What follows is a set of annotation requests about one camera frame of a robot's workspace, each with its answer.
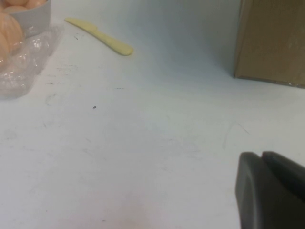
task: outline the black object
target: black object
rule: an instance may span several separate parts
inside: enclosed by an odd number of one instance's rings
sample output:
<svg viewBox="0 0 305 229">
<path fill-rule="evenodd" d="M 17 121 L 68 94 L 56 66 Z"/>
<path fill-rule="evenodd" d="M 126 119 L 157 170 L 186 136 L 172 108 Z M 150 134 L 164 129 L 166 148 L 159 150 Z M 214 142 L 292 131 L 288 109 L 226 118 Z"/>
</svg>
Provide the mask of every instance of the black object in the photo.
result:
<svg viewBox="0 0 305 229">
<path fill-rule="evenodd" d="M 242 229 L 305 229 L 305 168 L 273 152 L 242 153 L 236 181 Z"/>
</svg>

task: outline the plastic bag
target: plastic bag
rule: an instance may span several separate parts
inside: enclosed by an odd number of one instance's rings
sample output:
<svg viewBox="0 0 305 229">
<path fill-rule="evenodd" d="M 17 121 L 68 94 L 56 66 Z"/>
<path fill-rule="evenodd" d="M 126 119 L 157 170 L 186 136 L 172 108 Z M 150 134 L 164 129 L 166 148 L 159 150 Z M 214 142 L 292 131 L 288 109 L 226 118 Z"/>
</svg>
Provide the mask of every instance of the plastic bag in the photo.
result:
<svg viewBox="0 0 305 229">
<path fill-rule="evenodd" d="M 0 33 L 3 26 L 16 30 L 11 18 L 9 16 L 4 22 L 0 21 Z M 20 42 L 12 39 L 14 34 L 11 36 L 9 53 L 0 40 L 0 97 L 19 97 L 30 91 L 36 76 L 56 49 L 62 32 L 62 26 L 50 26 L 44 32 L 31 36 L 37 34 L 37 31 L 30 27 L 22 31 L 23 37 L 27 34 L 28 38 L 23 38 Z"/>
</svg>

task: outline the white bowl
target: white bowl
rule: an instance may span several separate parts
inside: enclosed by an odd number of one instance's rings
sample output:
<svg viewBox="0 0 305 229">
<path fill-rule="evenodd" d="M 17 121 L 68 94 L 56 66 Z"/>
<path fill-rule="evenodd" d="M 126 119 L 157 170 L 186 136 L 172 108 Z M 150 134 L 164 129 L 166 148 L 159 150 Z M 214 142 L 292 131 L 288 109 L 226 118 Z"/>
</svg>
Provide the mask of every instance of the white bowl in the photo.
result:
<svg viewBox="0 0 305 229">
<path fill-rule="evenodd" d="M 18 13 L 10 13 L 22 27 L 26 37 L 34 36 L 47 30 L 51 21 L 51 0 L 43 5 Z"/>
</svg>

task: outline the yellow plastic knife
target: yellow plastic knife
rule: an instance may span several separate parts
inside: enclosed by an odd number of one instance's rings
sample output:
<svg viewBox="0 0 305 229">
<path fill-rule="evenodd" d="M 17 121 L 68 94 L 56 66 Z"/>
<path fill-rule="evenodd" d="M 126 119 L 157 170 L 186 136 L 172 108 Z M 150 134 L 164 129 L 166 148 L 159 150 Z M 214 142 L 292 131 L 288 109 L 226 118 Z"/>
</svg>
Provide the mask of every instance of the yellow plastic knife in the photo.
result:
<svg viewBox="0 0 305 229">
<path fill-rule="evenodd" d="M 65 21 L 85 30 L 121 55 L 128 56 L 133 53 L 133 48 L 130 45 L 127 45 L 100 32 L 97 26 L 90 22 L 82 21 L 76 18 L 66 18 Z"/>
</svg>

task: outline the brown cardboard box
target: brown cardboard box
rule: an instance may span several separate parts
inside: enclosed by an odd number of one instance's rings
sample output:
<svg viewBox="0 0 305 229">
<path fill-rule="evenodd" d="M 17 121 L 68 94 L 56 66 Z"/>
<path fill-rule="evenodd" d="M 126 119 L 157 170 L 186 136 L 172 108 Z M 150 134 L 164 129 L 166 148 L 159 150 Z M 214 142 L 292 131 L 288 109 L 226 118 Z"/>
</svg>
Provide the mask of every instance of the brown cardboard box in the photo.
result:
<svg viewBox="0 0 305 229">
<path fill-rule="evenodd" d="M 235 77 L 305 87 L 305 0 L 242 0 Z"/>
</svg>

